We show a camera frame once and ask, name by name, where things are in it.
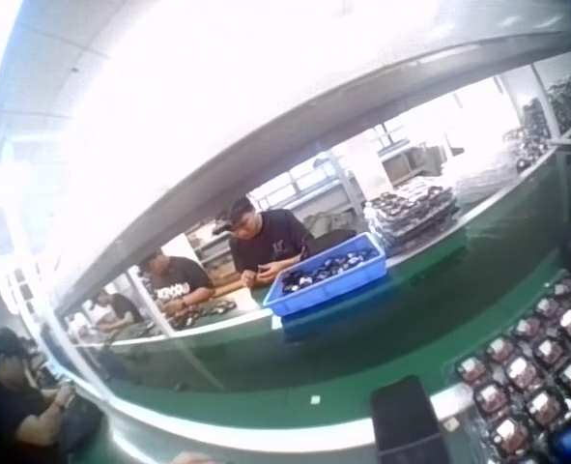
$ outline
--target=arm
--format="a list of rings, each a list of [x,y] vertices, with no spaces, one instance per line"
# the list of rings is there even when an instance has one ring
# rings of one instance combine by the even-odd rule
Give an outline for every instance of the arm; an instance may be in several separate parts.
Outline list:
[[[213,297],[215,292],[213,288],[200,287],[194,292],[184,295],[182,300],[186,306],[199,305]]]
[[[269,264],[260,264],[259,271],[257,275],[257,281],[259,283],[271,283],[274,281],[278,273],[284,271],[285,269],[291,268],[292,266],[300,262],[300,254],[288,259],[283,259],[281,261],[274,261]]]
[[[132,323],[132,314],[130,314],[130,312],[125,312],[122,319],[118,319],[117,321],[109,323],[101,322],[99,324],[99,329],[101,329],[103,332],[112,332],[118,329],[123,329],[124,327],[128,327]]]
[[[57,390],[41,390],[41,393],[44,396],[44,401],[46,401],[46,404],[51,404],[55,399]]]
[[[72,395],[73,389],[64,385],[55,393],[49,407],[39,416],[25,417],[18,412],[12,419],[19,419],[20,423],[15,425],[16,422],[8,422],[8,427],[14,431],[14,437],[19,442],[38,447],[48,447],[56,443],[62,424],[62,412]]]
[[[234,260],[234,268],[240,274],[240,281],[246,288],[253,288],[257,282],[257,265],[249,264],[240,252],[238,243],[235,239],[229,239],[229,249]]]
[[[19,425],[15,437],[19,442],[48,447],[57,441],[62,423],[62,408],[53,402],[39,416],[29,416]]]
[[[184,266],[186,283],[190,292],[178,299],[180,304],[182,306],[192,306],[209,300],[214,295],[215,290],[214,284],[206,271],[204,271],[204,268],[192,259],[186,259]]]

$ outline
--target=shelf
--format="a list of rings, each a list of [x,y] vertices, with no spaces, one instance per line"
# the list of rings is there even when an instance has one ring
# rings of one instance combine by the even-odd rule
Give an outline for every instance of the shelf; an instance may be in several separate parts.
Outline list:
[[[51,293],[59,297],[53,303],[62,311],[80,304],[231,198],[319,151],[465,85],[571,51],[571,32],[564,32],[571,31],[571,9],[535,9],[534,3],[512,4],[523,20],[511,26],[511,35],[497,26],[506,16],[502,2],[485,5],[485,14],[464,8],[444,39],[413,43],[412,31],[395,31],[392,51],[383,61],[346,74],[348,79],[338,84],[326,84],[323,93],[316,90],[293,109],[246,136],[241,134],[238,142],[167,191],[105,249],[82,256],[67,251],[56,273]],[[449,8],[441,10],[444,15]]]
[[[228,239],[229,235],[230,235],[229,232],[223,232],[222,234],[217,235],[216,237],[212,237],[206,243],[204,243],[198,247],[193,248],[193,250],[197,253],[197,252],[199,252],[203,249],[206,249],[212,245],[215,245],[219,242],[222,242],[224,239]]]

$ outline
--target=ceiling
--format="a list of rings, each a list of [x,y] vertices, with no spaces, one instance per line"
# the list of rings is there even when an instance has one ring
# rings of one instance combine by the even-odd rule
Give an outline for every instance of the ceiling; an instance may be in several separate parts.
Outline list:
[[[42,251],[48,243],[48,234],[53,227],[54,219],[59,215],[60,199],[68,189],[70,167],[69,160],[63,158],[55,139],[45,137],[44,141],[36,141],[33,135],[59,133],[73,126],[78,111],[90,94],[97,77],[107,65],[116,60],[117,44],[133,25],[163,1],[24,0],[0,70],[0,142],[4,139],[14,140],[16,142],[14,159],[27,161],[33,166],[33,179],[21,204],[21,215],[27,229],[28,241],[35,252]],[[175,215],[171,216],[173,210],[166,210],[169,216],[164,216],[165,210],[161,210],[155,217],[147,215],[136,221],[131,235],[125,236],[126,238],[118,242],[118,247],[113,252],[109,250],[103,255],[104,258],[101,256],[94,263],[94,267],[102,269],[102,273],[94,275],[94,278],[96,280],[108,278],[111,273],[119,271],[120,266],[126,266],[129,260],[136,259],[138,254],[153,247],[155,243],[173,237],[184,230],[183,227],[199,219],[199,216],[213,213],[212,208],[224,198],[247,191],[284,166],[304,158],[310,153],[308,144],[314,138],[321,136],[325,145],[333,143],[347,134],[359,131],[359,124],[369,124],[377,118],[389,117],[407,106],[411,107],[416,102],[416,99],[409,96],[413,89],[411,84],[416,86],[418,97],[422,101],[428,100],[440,91],[450,90],[451,85],[460,82],[459,76],[465,76],[467,82],[472,82],[472,79],[483,78],[488,73],[505,70],[507,66],[520,66],[523,64],[524,56],[529,53],[531,56],[542,58],[549,56],[551,48],[561,52],[563,47],[571,46],[568,43],[571,40],[568,41],[565,36],[554,38],[547,36],[542,39],[543,33],[562,31],[568,27],[567,24],[571,24],[571,14],[567,16],[555,14],[555,3],[541,3],[537,0],[525,0],[518,4],[508,0],[415,0],[415,3],[419,4],[420,8],[408,8],[408,14],[402,10],[397,13],[390,11],[388,3],[379,0],[324,0],[312,4],[302,0],[272,2],[188,0],[178,3],[177,5],[183,5],[184,9],[181,10],[179,18],[174,17],[171,20],[168,27],[175,29],[177,23],[182,24],[184,20],[187,27],[194,18],[192,13],[195,10],[201,10],[202,18],[214,16],[212,22],[206,22],[206,27],[201,25],[200,29],[204,30],[198,32],[198,37],[203,38],[202,40],[216,33],[218,28],[232,27],[234,30],[236,21],[240,17],[253,18],[255,17],[253,15],[263,14],[271,15],[272,18],[287,19],[286,24],[279,29],[287,40],[281,40],[275,45],[282,47],[276,48],[282,53],[272,54],[277,58],[271,61],[273,66],[266,66],[272,57],[262,55],[261,60],[256,60],[259,64],[244,62],[249,66],[249,71],[240,66],[241,70],[229,68],[218,72],[218,63],[207,68],[209,71],[214,71],[216,76],[195,72],[197,65],[205,61],[201,53],[197,53],[197,56],[186,56],[189,50],[192,52],[193,49],[203,49],[204,44],[199,40],[169,45],[167,49],[171,52],[175,52],[178,46],[186,47],[182,63],[190,63],[188,68],[195,72],[195,75],[189,76],[192,77],[190,81],[196,85],[210,82],[213,90],[219,90],[220,99],[225,99],[229,94],[236,97],[229,101],[229,109],[233,108],[235,112],[229,115],[228,119],[238,119],[241,122],[228,126],[224,135],[216,133],[214,140],[204,145],[193,145],[194,142],[190,141],[190,145],[196,145],[197,148],[193,161],[195,167],[197,162],[212,160],[204,167],[190,169],[188,172],[194,170],[196,173],[192,182],[187,182],[184,188],[176,189],[159,202],[160,205],[166,203],[170,205],[168,208],[174,208]],[[532,12],[530,8],[532,5],[536,5],[538,10]],[[381,8],[384,9],[383,13],[392,14],[375,14],[373,9]],[[357,10],[362,11],[358,19]],[[332,21],[333,18],[349,17],[349,15],[354,18],[350,23],[357,29],[348,29],[348,21],[341,21],[340,25],[333,21],[336,25],[330,26],[329,31],[332,36],[329,40],[324,40],[317,46],[305,42],[308,38],[314,37],[313,34],[318,35],[315,28],[319,27],[320,23],[329,22],[326,21],[327,17]],[[306,22],[297,27],[296,21],[302,16]],[[381,29],[362,34],[364,22],[359,19],[360,17],[373,18],[373,24],[380,26]],[[404,29],[402,23],[407,22],[406,19],[415,21],[421,17],[425,18],[424,21],[413,29],[417,32]],[[477,33],[481,29],[479,24],[481,21],[484,24],[488,18],[496,21],[494,24],[500,24],[500,29],[495,29],[491,35],[487,34],[487,31],[485,32],[487,35],[483,36],[514,39],[500,45],[491,41],[485,44],[484,51],[478,54],[464,49],[461,50],[463,53],[444,56],[445,59],[436,64],[431,63],[430,66],[416,67],[417,64],[414,63],[407,66],[386,67],[388,64],[403,65],[405,59],[428,55],[434,49],[438,51],[454,47],[455,44],[468,44],[481,36]],[[262,24],[262,21],[258,21],[256,34],[268,35],[273,27],[275,25],[272,23]],[[530,40],[517,43],[517,36],[531,27],[540,33],[541,40],[538,41],[532,36]],[[367,40],[369,44],[374,45],[365,48],[373,51],[367,53],[368,62],[360,59],[356,47],[352,48],[352,36],[355,31],[365,36],[357,37],[357,40]],[[155,30],[154,34],[158,33],[162,35],[161,31]],[[246,46],[254,43],[260,44],[261,41],[257,41],[255,37],[251,38],[250,42],[240,42]],[[229,65],[236,65],[237,62],[223,52],[225,50],[223,41],[217,44],[211,43],[210,46],[211,57],[216,58],[213,61],[224,60]],[[297,56],[300,58],[302,55],[301,50],[307,47],[313,48],[315,54],[311,53],[308,57],[297,60]],[[503,49],[511,52],[502,57]],[[322,66],[325,63],[322,59],[326,52],[337,58],[347,55],[350,60],[349,67],[338,63],[338,60],[333,60],[334,67],[324,70]],[[143,53],[140,56],[146,59],[146,62],[135,63],[134,66],[156,67],[160,61],[163,63],[171,61],[171,55],[160,59],[153,50],[151,53],[155,55],[152,59],[149,57],[146,59],[147,55]],[[188,61],[191,59],[203,61],[193,63]],[[446,67],[450,63],[455,65],[452,70]],[[484,65],[484,72],[477,71],[476,65]],[[268,82],[266,76],[271,75],[270,71],[282,73],[290,70],[296,71],[288,82],[291,83],[292,89],[283,88],[282,85],[272,88],[263,84]],[[299,78],[298,74],[304,73],[308,74],[310,81]],[[191,72],[185,73],[183,70],[180,74],[176,74],[176,77],[186,77],[187,74]],[[239,92],[236,95],[236,92],[231,92],[232,88],[235,89],[235,86],[242,84],[245,79],[251,82],[247,89],[244,89],[246,93]],[[227,81],[231,88],[221,85],[222,81]],[[254,117],[244,120],[241,115],[247,116],[249,113],[249,108],[244,102],[248,102],[253,96],[258,103],[265,104]],[[141,97],[148,99],[149,94],[148,96],[141,94]],[[220,102],[211,101],[206,97],[205,89],[202,94],[198,88],[188,86],[186,94],[175,96],[172,104],[177,105],[179,113],[184,112],[185,102],[192,97],[194,97],[192,102],[194,106],[190,105],[189,108],[197,115],[195,124],[198,127],[207,126],[218,111]],[[281,115],[288,110],[294,111],[281,118]],[[106,113],[108,118],[116,116],[115,112]],[[140,117],[137,117],[135,122],[145,123]],[[223,121],[219,121],[219,124],[225,127]],[[136,134],[143,129],[144,126],[141,125],[120,130],[114,135],[130,139],[129,133]],[[192,136],[193,130],[189,132],[190,134],[185,135]],[[121,141],[124,142],[122,152],[133,148],[132,141]],[[160,143],[161,146],[166,146],[165,142]],[[240,153],[246,155],[236,158],[238,156],[236,154]],[[99,161],[99,155],[107,154],[96,153],[95,162]],[[200,192],[201,201],[197,201],[195,199]],[[150,223],[151,218],[158,221],[158,233],[146,235],[146,227],[154,229],[151,227],[153,224]],[[84,223],[85,221],[80,220],[73,230],[81,230]],[[84,268],[79,270],[70,265],[67,266],[67,270],[71,271],[70,275],[76,277],[77,272],[81,273]]]
[[[20,205],[28,242],[41,253],[69,181],[53,137],[111,60],[115,45],[157,0],[24,0],[0,69],[0,152],[32,165]]]

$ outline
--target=hair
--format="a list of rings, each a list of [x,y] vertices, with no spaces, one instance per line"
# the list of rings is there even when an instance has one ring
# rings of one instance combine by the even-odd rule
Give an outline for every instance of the hair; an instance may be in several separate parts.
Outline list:
[[[109,294],[104,288],[101,288],[98,293],[92,297],[92,303],[95,305],[99,301],[99,296],[102,294]]]
[[[148,271],[150,271],[150,263],[152,262],[152,260],[155,259],[157,256],[161,256],[162,254],[164,253],[162,252],[162,249],[159,248],[158,250],[153,251],[148,256],[143,258],[141,261],[139,261],[139,264],[137,265],[139,271],[141,271],[142,273],[147,273]]]

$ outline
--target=hand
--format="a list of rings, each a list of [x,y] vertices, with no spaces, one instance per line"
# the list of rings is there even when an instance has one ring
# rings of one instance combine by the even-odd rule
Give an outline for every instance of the hand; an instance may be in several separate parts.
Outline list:
[[[179,298],[172,300],[171,302],[165,304],[164,310],[168,315],[173,315],[176,312],[182,311],[186,307],[184,298]]]
[[[74,388],[70,385],[63,385],[60,389],[55,393],[55,398],[53,402],[60,407],[65,407],[68,402],[71,400],[72,396],[74,395]]]
[[[244,271],[240,279],[246,288],[253,288],[255,286],[255,280],[257,279],[257,273]]]
[[[171,461],[171,464],[216,464],[216,461],[202,454],[188,454],[187,452],[183,452],[176,456],[174,460]]]
[[[257,280],[261,283],[271,283],[276,279],[278,273],[286,268],[283,261],[274,261],[268,264],[260,264],[259,274],[257,275]]]

